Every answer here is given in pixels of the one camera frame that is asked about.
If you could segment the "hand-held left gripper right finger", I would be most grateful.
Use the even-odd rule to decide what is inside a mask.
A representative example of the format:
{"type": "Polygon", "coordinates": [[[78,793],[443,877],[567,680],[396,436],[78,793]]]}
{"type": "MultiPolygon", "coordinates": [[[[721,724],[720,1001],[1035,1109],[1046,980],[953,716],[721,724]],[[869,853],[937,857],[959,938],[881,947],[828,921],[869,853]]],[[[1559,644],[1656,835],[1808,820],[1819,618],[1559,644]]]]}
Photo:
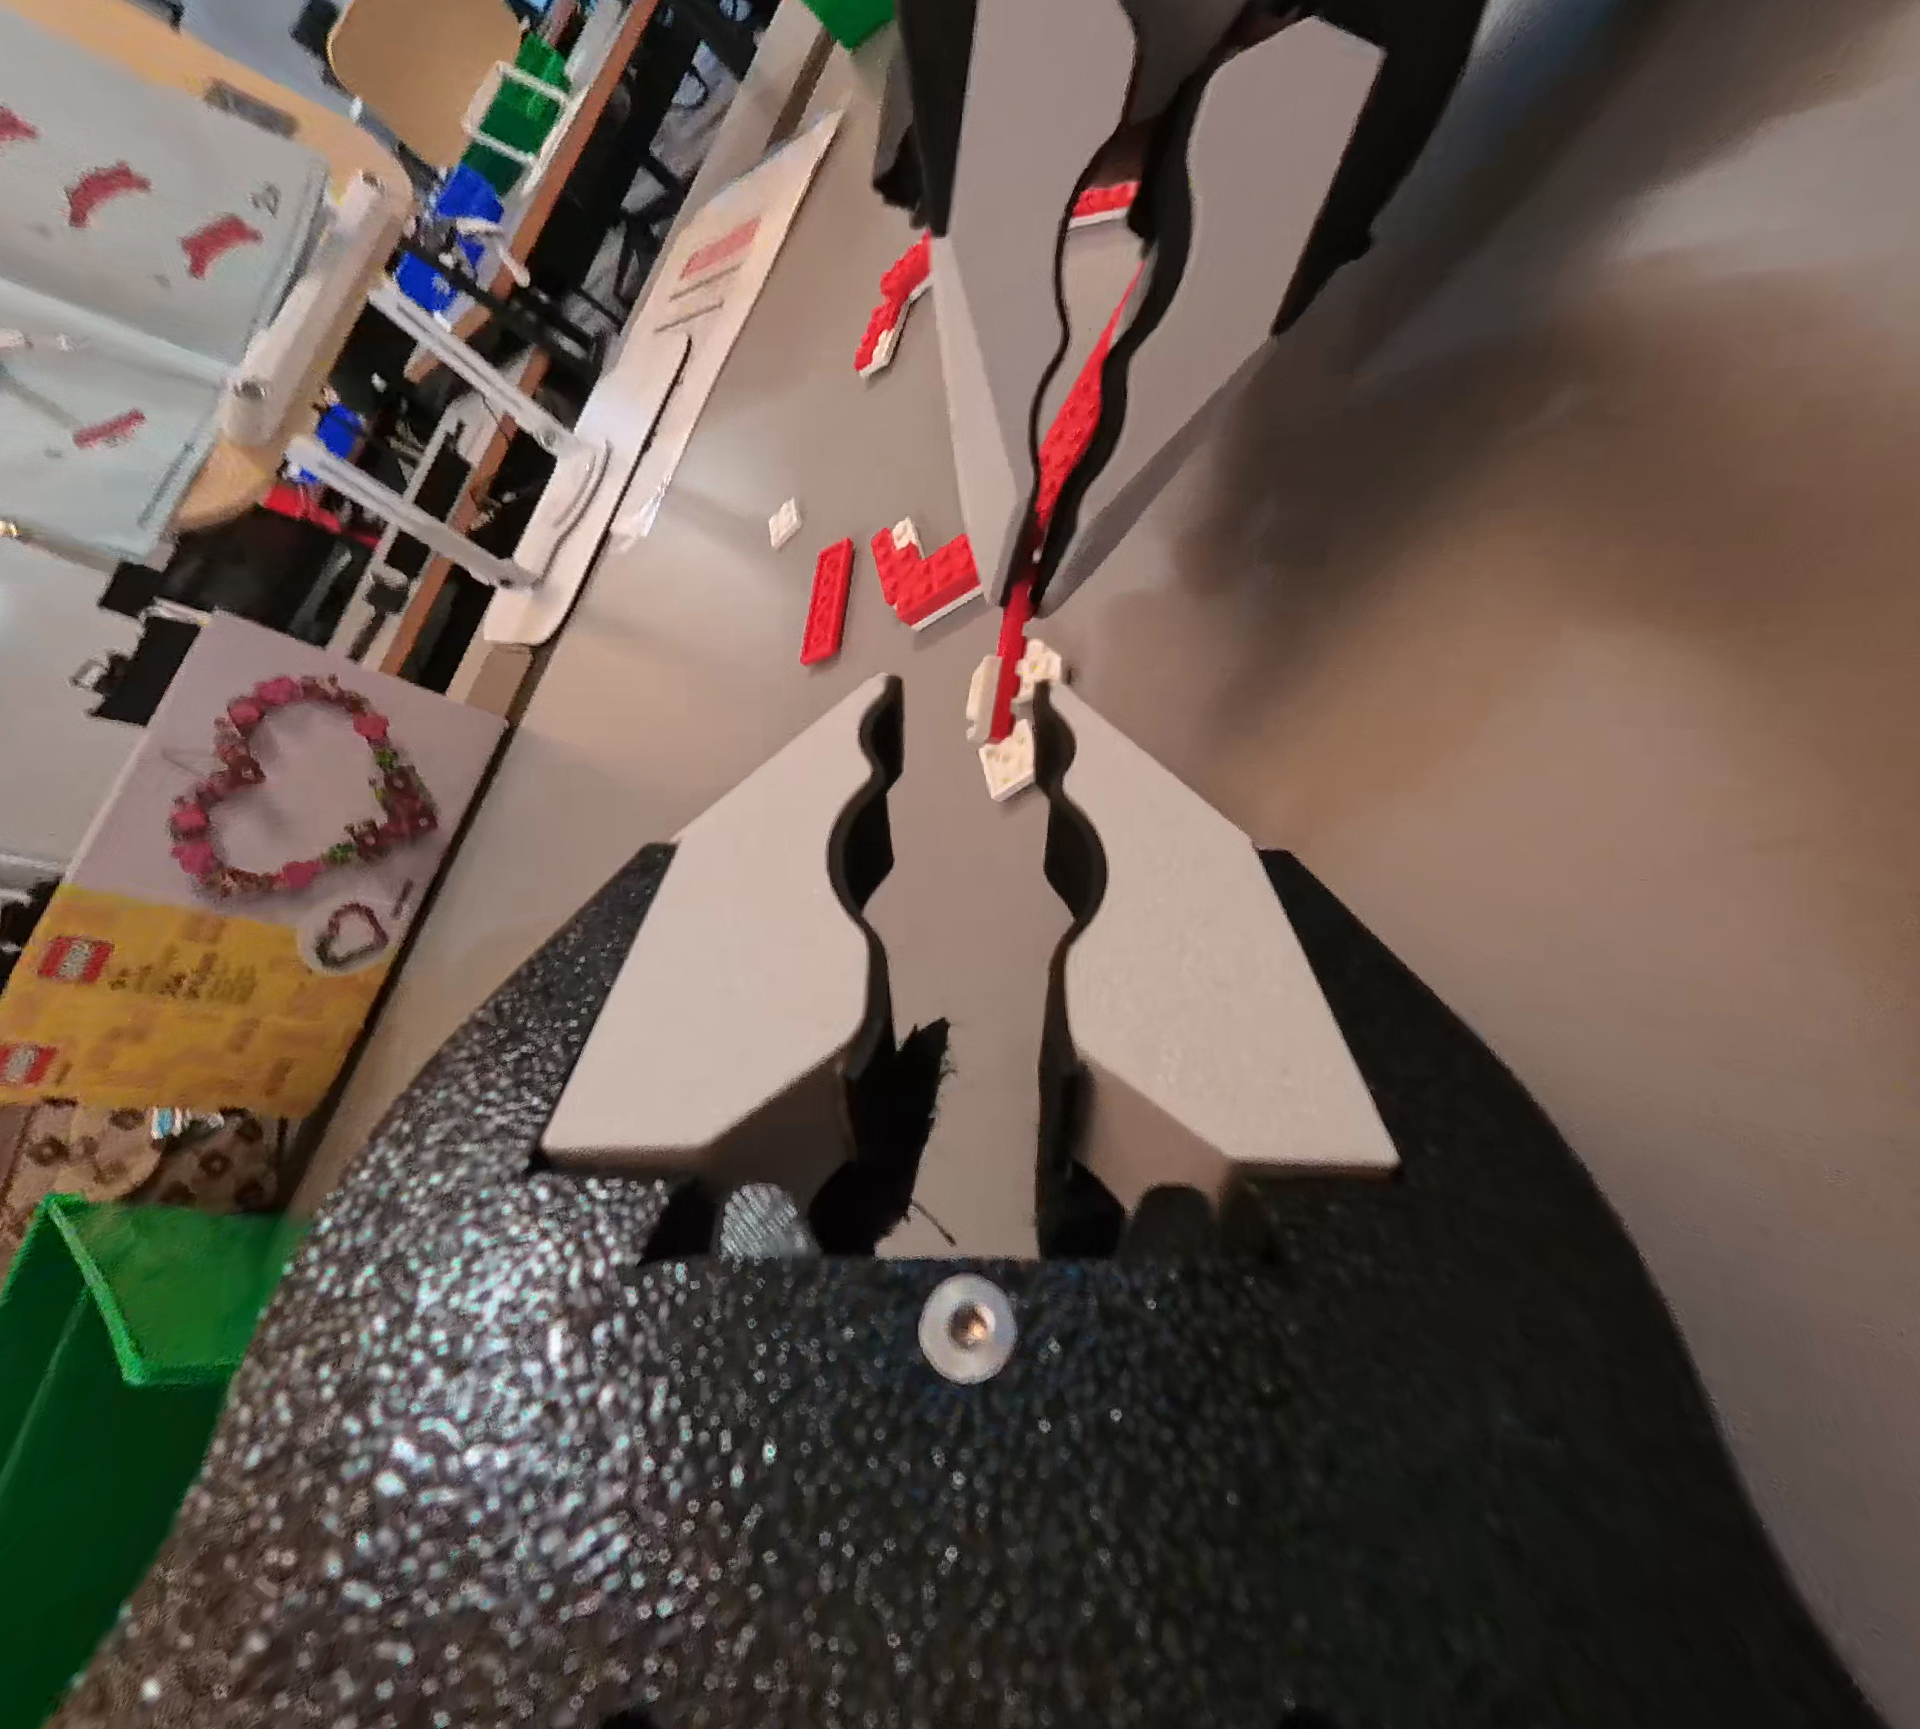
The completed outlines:
{"type": "Polygon", "coordinates": [[[1048,1163],[1138,1202],[1255,1179],[1385,1179],[1399,1153],[1262,855],[1071,689],[1031,709],[1048,963],[1048,1163]]]}

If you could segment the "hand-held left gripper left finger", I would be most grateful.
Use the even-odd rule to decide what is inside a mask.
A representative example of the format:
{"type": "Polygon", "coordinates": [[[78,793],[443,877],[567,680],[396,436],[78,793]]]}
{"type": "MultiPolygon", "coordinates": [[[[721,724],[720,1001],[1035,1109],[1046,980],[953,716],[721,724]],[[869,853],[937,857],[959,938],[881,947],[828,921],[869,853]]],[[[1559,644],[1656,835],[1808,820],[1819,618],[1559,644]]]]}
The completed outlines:
{"type": "Polygon", "coordinates": [[[671,841],[540,1136],[556,1168],[821,1188],[892,1038],[865,905],[892,872],[903,687],[874,675],[671,841]]]}

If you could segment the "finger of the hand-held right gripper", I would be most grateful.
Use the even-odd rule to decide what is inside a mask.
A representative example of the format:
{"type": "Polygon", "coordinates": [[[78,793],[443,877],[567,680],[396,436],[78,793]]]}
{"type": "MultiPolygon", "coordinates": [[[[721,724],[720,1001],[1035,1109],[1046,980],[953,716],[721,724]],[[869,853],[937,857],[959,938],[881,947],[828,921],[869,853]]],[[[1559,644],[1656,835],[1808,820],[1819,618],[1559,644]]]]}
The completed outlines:
{"type": "Polygon", "coordinates": [[[943,232],[930,242],[951,466],[979,586],[1066,583],[1031,553],[1042,398],[1070,338],[1059,250],[1084,175],[1121,125],[1140,38],[1121,0],[975,0],[943,232]]]}
{"type": "Polygon", "coordinates": [[[1382,58],[1308,17],[1228,55],[1174,115],[1141,180],[1153,242],[1035,560],[1037,612],[1092,579],[1181,466],[1194,423],[1260,363],[1382,58]]]}

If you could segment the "wide red lego plate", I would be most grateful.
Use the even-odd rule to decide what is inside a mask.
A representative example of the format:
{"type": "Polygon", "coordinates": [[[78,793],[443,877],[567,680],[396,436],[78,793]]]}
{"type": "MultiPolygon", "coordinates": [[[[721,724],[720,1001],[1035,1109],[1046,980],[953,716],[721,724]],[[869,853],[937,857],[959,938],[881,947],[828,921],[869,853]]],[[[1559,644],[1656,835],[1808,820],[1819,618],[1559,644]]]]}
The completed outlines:
{"type": "Polygon", "coordinates": [[[1099,386],[1106,359],[1116,334],[1123,331],[1133,303],[1140,298],[1141,276],[1149,276],[1149,273],[1149,260],[1141,260],[1135,266],[1130,283],[1126,285],[1123,296],[1120,303],[1116,303],[1111,315],[1092,342],[1092,349],[1075,371],[1066,396],[1061,398],[1054,418],[1046,425],[1040,438],[1031,532],[1033,583],[1042,583],[1044,576],[1044,566],[1048,562],[1046,551],[1050,547],[1048,539],[1051,534],[1054,516],[1058,514],[1067,477],[1075,471],[1092,443],[1092,433],[1099,415],[1099,386]]]}

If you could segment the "thin red lego plate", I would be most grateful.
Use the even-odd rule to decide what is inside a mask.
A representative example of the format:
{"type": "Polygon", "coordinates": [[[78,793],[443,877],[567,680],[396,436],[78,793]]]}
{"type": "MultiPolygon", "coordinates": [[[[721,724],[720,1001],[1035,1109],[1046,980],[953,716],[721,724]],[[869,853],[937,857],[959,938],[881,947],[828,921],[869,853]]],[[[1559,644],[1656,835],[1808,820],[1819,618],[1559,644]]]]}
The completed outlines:
{"type": "Polygon", "coordinates": [[[1018,666],[1026,654],[1028,622],[1033,615],[1033,583],[1040,547],[1029,547],[1014,564],[996,638],[993,707],[1011,705],[1018,666]]]}

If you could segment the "red and white lego assembly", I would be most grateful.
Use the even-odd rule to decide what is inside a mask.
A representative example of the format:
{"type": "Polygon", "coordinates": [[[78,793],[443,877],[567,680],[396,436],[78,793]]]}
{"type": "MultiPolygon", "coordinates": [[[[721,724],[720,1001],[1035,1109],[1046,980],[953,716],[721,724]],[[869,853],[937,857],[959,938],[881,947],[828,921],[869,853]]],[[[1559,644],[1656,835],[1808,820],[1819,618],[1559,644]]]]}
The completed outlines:
{"type": "Polygon", "coordinates": [[[877,279],[875,307],[851,359],[860,379],[872,379],[892,365],[903,326],[930,286],[931,234],[921,232],[877,279]]]}

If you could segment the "short red lego plate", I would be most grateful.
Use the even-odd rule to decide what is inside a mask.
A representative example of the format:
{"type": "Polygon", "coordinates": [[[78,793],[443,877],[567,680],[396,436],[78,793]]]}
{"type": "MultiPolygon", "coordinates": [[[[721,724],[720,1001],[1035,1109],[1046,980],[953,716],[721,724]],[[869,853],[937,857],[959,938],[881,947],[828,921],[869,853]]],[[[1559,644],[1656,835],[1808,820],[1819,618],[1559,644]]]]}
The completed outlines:
{"type": "Polygon", "coordinates": [[[820,666],[843,644],[856,551],[849,536],[828,542],[816,559],[803,612],[798,660],[820,666]]]}

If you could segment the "red angled lego piece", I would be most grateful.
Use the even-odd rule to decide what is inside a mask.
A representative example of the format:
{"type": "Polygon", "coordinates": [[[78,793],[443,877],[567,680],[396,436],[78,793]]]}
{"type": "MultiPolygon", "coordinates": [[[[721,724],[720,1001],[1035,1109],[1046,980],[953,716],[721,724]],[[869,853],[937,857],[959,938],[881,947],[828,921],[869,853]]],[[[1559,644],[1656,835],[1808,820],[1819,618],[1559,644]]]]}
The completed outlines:
{"type": "Polygon", "coordinates": [[[923,631],[981,596],[981,581],[965,532],[923,551],[911,519],[874,532],[869,542],[884,605],[907,631],[923,631]]]}

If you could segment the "lego set box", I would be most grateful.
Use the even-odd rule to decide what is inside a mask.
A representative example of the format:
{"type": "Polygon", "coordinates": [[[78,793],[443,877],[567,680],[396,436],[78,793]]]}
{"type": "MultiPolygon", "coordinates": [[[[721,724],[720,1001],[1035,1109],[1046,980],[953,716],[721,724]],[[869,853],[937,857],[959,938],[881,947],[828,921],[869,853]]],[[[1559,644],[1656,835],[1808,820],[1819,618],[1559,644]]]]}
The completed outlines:
{"type": "Polygon", "coordinates": [[[314,1115],[503,735],[214,615],[4,989],[4,1102],[314,1115]]]}

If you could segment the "white instruction sheet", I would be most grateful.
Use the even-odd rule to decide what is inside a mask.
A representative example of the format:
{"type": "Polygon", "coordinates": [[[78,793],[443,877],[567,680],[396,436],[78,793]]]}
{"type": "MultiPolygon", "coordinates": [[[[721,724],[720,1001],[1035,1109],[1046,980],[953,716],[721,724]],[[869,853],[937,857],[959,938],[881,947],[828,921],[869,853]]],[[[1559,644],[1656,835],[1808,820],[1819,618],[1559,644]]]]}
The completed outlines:
{"type": "Polygon", "coordinates": [[[646,539],[692,444],[707,398],[779,260],[843,111],[818,113],[698,210],[661,260],[596,396],[611,400],[611,440],[632,479],[611,542],[646,539]]]}

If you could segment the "white metal stand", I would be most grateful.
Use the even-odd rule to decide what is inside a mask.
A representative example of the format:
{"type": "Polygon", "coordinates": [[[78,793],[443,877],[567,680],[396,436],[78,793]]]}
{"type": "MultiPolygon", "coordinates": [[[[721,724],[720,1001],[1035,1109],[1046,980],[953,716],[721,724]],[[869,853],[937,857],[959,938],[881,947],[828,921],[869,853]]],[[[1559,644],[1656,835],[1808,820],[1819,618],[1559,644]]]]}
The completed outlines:
{"type": "Polygon", "coordinates": [[[271,477],[282,462],[300,460],[435,559],[491,586],[487,642],[540,646],[563,626],[608,540],[615,510],[685,379],[692,342],[677,336],[652,350],[635,389],[622,396],[611,429],[587,421],[567,427],[437,316],[406,298],[386,263],[408,221],[399,195],[371,173],[355,175],[341,197],[323,200],[315,253],[219,396],[207,464],[217,473],[247,466],[271,477]],[[312,386],[363,308],[396,324],[478,393],[496,421],[551,456],[553,471],[511,556],[481,551],[467,534],[323,448],[310,429],[312,386]]]}

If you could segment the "small green shelf bin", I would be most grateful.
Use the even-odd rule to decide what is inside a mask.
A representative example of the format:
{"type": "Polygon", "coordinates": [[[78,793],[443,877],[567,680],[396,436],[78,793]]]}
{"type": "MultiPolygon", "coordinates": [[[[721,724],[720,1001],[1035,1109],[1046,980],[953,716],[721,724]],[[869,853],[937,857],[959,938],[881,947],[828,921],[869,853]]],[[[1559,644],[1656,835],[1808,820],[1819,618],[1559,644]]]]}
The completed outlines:
{"type": "Polygon", "coordinates": [[[563,133],[570,104],[565,61],[540,35],[520,40],[511,62],[496,62],[459,119],[459,165],[511,195],[538,175],[563,133]]]}

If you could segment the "wooden chair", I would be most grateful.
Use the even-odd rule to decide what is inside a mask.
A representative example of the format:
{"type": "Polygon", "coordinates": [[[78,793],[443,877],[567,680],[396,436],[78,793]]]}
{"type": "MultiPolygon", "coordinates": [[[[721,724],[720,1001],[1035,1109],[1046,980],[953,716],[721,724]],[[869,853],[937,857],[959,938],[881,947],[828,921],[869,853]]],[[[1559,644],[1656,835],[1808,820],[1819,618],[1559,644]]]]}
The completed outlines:
{"type": "Polygon", "coordinates": [[[521,22],[506,0],[348,0],[325,64],[396,141],[435,171],[467,151],[467,107],[521,22]]]}

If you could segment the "brown patterned bag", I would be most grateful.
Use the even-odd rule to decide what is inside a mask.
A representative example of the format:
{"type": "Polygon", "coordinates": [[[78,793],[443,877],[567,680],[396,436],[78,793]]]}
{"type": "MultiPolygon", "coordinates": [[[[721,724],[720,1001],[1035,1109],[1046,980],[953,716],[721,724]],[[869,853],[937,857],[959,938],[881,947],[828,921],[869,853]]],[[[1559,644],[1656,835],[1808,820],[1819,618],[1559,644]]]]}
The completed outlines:
{"type": "Polygon", "coordinates": [[[54,1192],[207,1215],[273,1213],[292,1124],[227,1110],[153,1136],[151,1110],[42,1101],[2,1110],[2,1267],[54,1192]]]}

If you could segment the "pale sheet with red pieces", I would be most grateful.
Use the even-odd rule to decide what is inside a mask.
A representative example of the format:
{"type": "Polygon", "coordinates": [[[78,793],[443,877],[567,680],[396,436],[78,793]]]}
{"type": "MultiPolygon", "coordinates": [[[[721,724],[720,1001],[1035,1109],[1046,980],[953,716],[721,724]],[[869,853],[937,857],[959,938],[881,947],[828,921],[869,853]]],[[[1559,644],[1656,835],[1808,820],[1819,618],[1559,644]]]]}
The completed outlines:
{"type": "Polygon", "coordinates": [[[300,141],[4,13],[4,516],[116,560],[153,551],[328,180],[300,141]]]}

